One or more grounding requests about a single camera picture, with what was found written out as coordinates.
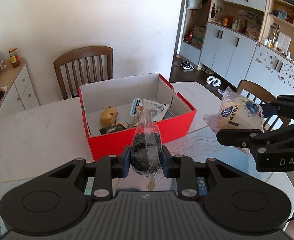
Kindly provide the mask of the clear bag dark snack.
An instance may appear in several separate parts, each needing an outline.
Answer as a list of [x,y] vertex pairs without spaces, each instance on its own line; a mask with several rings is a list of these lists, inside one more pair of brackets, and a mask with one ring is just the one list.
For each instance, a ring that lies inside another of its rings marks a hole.
[[158,181],[164,178],[161,167],[162,141],[152,110],[144,107],[137,122],[131,146],[131,166],[139,175]]

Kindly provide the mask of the bread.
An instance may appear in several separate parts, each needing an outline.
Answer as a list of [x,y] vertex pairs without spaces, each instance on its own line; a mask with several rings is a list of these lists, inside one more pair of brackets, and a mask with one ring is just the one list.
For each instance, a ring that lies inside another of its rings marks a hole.
[[218,113],[206,114],[203,120],[217,133],[221,129],[263,131],[263,118],[263,109],[259,104],[228,87],[224,91]]

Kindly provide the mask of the black snack packet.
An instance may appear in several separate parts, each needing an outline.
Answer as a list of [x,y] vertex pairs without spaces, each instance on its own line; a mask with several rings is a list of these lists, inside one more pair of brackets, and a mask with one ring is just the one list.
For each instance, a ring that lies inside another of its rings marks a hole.
[[101,135],[110,134],[114,132],[120,132],[126,130],[127,128],[123,124],[116,124],[110,127],[104,127],[99,130]]

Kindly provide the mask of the yellow plush toy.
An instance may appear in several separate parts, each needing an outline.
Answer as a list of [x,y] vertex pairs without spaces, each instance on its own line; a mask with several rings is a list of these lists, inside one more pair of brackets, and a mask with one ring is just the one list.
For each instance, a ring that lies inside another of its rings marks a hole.
[[114,107],[108,107],[100,114],[99,122],[102,128],[111,127],[116,124],[118,111]]

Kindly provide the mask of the white seafood snack packet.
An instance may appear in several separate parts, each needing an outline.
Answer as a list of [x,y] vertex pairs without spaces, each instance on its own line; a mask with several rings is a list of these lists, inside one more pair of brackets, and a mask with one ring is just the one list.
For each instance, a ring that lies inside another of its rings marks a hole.
[[135,98],[130,108],[131,116],[135,116],[138,106],[142,106],[152,111],[152,118],[154,121],[163,120],[170,107],[168,103],[159,103],[152,100]]

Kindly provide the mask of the silver foil snack bag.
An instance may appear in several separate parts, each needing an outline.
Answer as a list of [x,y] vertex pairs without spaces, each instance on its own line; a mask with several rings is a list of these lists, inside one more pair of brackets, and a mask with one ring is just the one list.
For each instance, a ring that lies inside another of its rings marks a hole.
[[142,114],[143,110],[144,110],[144,106],[138,105],[135,107],[135,116],[134,116],[132,124],[131,124],[132,127],[137,126],[139,119],[140,119],[140,115]]

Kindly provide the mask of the brown wooden chair right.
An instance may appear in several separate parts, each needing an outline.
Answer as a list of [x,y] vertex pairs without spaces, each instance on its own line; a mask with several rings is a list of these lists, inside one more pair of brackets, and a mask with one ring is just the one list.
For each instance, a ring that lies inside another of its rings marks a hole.
[[[260,85],[248,81],[241,80],[236,89],[236,93],[249,98],[251,101],[258,103],[259,105],[263,105],[264,103],[268,103],[276,99],[274,95],[268,92],[266,89],[261,87]],[[263,129],[264,132],[270,132],[274,129],[278,129],[283,126],[288,126],[290,123],[289,118],[278,117],[273,115],[272,117],[264,117],[263,119]]]

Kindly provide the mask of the brown wooden chair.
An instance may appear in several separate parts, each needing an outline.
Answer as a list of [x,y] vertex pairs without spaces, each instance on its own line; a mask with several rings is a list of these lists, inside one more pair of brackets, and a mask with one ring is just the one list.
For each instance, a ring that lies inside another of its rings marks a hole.
[[[264,103],[268,103],[276,99],[274,95],[268,92],[266,89],[261,87],[260,85],[248,81],[241,80],[236,89],[236,93],[249,98],[251,101],[258,103],[259,105],[263,105]],[[278,117],[273,115],[272,117],[264,117],[263,119],[263,129],[264,132],[270,132],[274,129],[278,129],[283,126],[288,126],[290,123],[289,118]]]
[[76,98],[81,85],[113,78],[113,48],[74,49],[56,58],[53,66],[63,99]]

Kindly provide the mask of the white slippers pair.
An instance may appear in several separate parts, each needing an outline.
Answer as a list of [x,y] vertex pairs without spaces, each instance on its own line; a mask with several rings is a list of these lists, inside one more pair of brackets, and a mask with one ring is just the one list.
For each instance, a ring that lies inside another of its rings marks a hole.
[[214,77],[214,76],[209,76],[207,79],[206,79],[206,83],[208,85],[211,85],[213,87],[220,87],[221,85],[221,80],[217,77]]

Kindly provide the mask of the red cardboard box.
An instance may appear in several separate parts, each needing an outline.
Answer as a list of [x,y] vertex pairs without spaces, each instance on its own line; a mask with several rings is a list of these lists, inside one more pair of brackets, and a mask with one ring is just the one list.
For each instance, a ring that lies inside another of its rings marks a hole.
[[78,88],[85,134],[94,160],[130,146],[143,109],[149,109],[163,143],[185,136],[195,107],[158,73],[123,77]]

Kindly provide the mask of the dark sneakers pair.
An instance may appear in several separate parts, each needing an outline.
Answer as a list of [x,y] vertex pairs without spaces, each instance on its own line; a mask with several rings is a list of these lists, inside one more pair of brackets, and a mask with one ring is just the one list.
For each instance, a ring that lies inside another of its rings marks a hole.
[[180,66],[184,69],[184,70],[194,70],[195,67],[188,61],[188,60],[185,60],[185,61],[182,61],[180,63]]

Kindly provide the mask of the brown wooden chair back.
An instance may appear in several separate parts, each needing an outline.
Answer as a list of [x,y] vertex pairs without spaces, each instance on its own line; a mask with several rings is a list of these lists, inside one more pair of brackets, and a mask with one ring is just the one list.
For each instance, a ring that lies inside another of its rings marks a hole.
[[74,49],[56,58],[53,66],[63,99],[76,98],[81,85],[113,78],[113,48]]

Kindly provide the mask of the white drawer sideboard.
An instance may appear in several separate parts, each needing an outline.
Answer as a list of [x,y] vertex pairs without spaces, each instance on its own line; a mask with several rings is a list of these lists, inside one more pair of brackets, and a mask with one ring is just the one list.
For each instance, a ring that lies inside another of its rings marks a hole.
[[15,114],[39,106],[37,95],[28,72],[26,59],[20,59],[20,66],[13,68],[6,62],[7,70],[0,73],[0,87],[6,88],[0,100],[0,117]]

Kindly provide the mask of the sauce jar red lid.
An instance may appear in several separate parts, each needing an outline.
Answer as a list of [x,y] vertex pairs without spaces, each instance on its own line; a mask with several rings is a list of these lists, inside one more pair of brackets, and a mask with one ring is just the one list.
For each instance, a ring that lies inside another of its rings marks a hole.
[[12,63],[12,67],[16,68],[16,67],[20,66],[20,59],[18,56],[17,48],[10,49],[9,55],[10,55],[10,61]]

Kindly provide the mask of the grey wall cabinet unit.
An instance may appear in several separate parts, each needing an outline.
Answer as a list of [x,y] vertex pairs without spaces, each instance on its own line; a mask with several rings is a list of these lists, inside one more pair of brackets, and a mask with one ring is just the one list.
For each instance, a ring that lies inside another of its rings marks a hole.
[[294,94],[294,0],[182,0],[175,53],[233,86]]

